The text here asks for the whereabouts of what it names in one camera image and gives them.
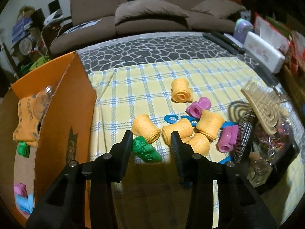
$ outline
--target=purple container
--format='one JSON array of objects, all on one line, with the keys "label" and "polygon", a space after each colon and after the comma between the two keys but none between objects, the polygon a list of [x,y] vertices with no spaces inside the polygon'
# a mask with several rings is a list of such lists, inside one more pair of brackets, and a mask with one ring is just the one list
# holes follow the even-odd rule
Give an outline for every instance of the purple container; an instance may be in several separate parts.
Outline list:
[{"label": "purple container", "polygon": [[233,37],[244,44],[248,32],[253,31],[253,25],[245,19],[238,19],[235,25]]}]

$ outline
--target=cardboard box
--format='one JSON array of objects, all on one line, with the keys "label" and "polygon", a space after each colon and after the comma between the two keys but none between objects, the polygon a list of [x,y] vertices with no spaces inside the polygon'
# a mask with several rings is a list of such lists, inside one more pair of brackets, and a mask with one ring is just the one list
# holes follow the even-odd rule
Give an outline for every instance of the cardboard box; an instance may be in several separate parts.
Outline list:
[{"label": "cardboard box", "polygon": [[[55,88],[55,93],[42,120],[37,146],[25,158],[16,153],[13,141],[19,121],[17,104],[47,86]],[[73,52],[28,73],[5,95],[0,104],[0,196],[23,226],[26,220],[16,209],[13,184],[24,183],[37,204],[69,161],[87,162],[95,100],[96,93]]]}]

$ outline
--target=hair brush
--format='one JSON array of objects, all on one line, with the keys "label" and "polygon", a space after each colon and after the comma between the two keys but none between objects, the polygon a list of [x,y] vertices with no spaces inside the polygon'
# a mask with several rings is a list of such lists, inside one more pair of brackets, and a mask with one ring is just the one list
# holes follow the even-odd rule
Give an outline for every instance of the hair brush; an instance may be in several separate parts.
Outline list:
[{"label": "hair brush", "polygon": [[259,119],[263,129],[269,135],[274,135],[279,126],[281,117],[288,117],[288,112],[281,107],[283,99],[278,92],[266,91],[265,87],[249,80],[240,90],[246,97]]}]

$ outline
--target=plastic bag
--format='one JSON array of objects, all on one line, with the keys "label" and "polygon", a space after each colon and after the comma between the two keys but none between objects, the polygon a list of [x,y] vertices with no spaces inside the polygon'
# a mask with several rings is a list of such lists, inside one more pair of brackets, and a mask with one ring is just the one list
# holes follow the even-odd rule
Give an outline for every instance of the plastic bag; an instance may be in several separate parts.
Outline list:
[{"label": "plastic bag", "polygon": [[277,132],[272,136],[264,131],[260,123],[255,126],[253,148],[271,165],[285,155],[292,142],[292,128],[285,118],[281,119]]}]

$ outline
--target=tissue box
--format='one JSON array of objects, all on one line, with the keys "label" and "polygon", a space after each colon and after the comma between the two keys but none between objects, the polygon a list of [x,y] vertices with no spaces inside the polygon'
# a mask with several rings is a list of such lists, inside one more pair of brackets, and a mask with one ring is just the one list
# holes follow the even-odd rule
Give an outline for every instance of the tissue box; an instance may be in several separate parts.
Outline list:
[{"label": "tissue box", "polygon": [[273,73],[280,72],[285,56],[255,33],[248,32],[244,46]]}]

